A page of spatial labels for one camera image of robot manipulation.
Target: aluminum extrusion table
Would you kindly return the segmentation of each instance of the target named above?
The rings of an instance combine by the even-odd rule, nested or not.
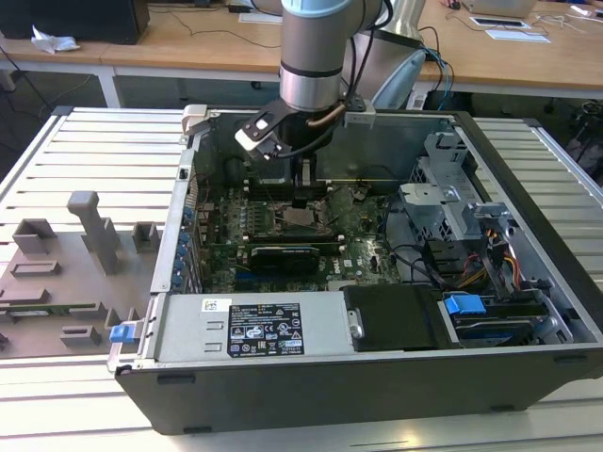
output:
[[[100,213],[114,218],[118,230],[141,218],[163,224],[184,149],[181,114],[76,108],[52,117],[0,185],[0,265],[15,250],[11,235],[23,217],[46,217],[58,231],[81,228],[64,207],[73,190],[99,191]],[[477,122],[603,287],[603,192],[542,128],[520,120]],[[478,176],[496,200],[486,174]],[[603,379],[570,383],[526,412],[164,437],[105,362],[106,356],[0,361],[0,449],[75,450],[94,441],[106,450],[581,452],[600,450],[603,442]]]

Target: power supply label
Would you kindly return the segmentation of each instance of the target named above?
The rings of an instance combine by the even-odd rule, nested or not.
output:
[[[227,351],[233,358],[302,355],[299,303],[231,305]]]

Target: motherboard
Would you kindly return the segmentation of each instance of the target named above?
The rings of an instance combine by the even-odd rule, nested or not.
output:
[[[205,293],[400,282],[383,243],[387,197],[368,185],[330,186],[304,206],[280,201],[268,186],[209,195],[199,202],[196,228]]]

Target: floor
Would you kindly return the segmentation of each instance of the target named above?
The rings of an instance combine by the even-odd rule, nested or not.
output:
[[[27,77],[51,105],[105,106],[100,84],[95,77],[66,73],[28,73]],[[248,82],[187,80],[185,84],[188,99],[181,100],[173,79],[119,79],[124,105],[131,108],[182,108],[191,103],[263,105],[278,95],[275,83],[263,84],[260,90],[253,89]],[[0,180],[50,114],[22,76],[17,78],[16,87],[11,94],[0,94]],[[573,134],[569,126],[570,116],[576,105],[581,104],[580,100],[557,101],[554,112],[546,114],[544,106],[548,99],[544,98],[489,94],[475,94],[472,97],[475,116],[534,118],[563,146]],[[434,99],[432,104],[439,105],[439,100]]]

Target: blue cable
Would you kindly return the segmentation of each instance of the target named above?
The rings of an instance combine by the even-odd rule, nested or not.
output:
[[[446,98],[448,97],[448,94],[450,93],[450,73],[448,70],[448,66],[444,63],[442,63],[442,67],[444,68],[444,70],[446,71],[446,84],[445,84],[445,88],[444,88],[444,97],[442,98],[442,103],[440,104],[440,106],[437,107],[438,111],[442,109],[442,107],[444,106],[444,102],[446,101]]]
[[[430,54],[435,59],[437,64],[440,66],[440,68],[442,68],[442,70],[446,73],[446,83],[444,84],[444,97],[442,98],[442,103],[437,108],[438,110],[441,110],[442,107],[444,106],[444,101],[448,97],[450,88],[451,88],[450,72],[448,70],[448,65],[445,64],[444,61],[442,61],[442,58],[439,55],[437,55],[432,49],[428,49],[427,47],[424,47],[424,49],[428,54]]]

